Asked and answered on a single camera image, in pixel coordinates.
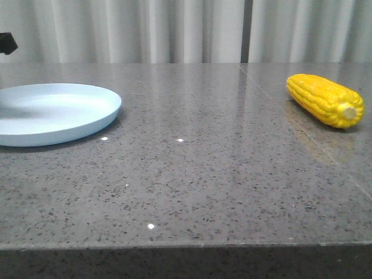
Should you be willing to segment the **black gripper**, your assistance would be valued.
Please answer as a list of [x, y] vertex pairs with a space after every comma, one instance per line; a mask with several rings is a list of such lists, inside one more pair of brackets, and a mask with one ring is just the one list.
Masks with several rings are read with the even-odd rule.
[[18, 49], [17, 43], [10, 32], [0, 33], [0, 53], [10, 55]]

